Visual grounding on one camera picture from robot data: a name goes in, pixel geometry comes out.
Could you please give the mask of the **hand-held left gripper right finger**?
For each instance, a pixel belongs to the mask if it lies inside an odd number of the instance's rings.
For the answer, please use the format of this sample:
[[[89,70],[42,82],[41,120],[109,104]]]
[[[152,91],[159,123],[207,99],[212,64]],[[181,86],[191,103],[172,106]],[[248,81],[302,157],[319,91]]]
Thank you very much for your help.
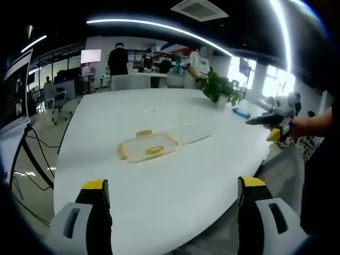
[[[307,238],[297,213],[258,178],[238,178],[237,207],[238,254],[295,254]]]

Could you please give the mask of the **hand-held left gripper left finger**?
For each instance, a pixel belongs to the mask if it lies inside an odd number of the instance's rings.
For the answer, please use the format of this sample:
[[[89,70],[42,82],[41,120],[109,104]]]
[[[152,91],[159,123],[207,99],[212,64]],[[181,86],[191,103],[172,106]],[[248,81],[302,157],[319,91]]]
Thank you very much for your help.
[[[53,254],[112,254],[108,181],[87,182],[75,202],[52,219],[46,246]]]

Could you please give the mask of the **person's right hand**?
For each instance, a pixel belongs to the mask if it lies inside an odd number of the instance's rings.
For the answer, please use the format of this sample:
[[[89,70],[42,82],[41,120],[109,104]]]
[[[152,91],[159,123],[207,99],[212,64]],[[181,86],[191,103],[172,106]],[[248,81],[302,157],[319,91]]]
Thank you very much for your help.
[[[294,141],[304,136],[317,136],[316,116],[301,118],[295,116],[291,122],[289,136]]]

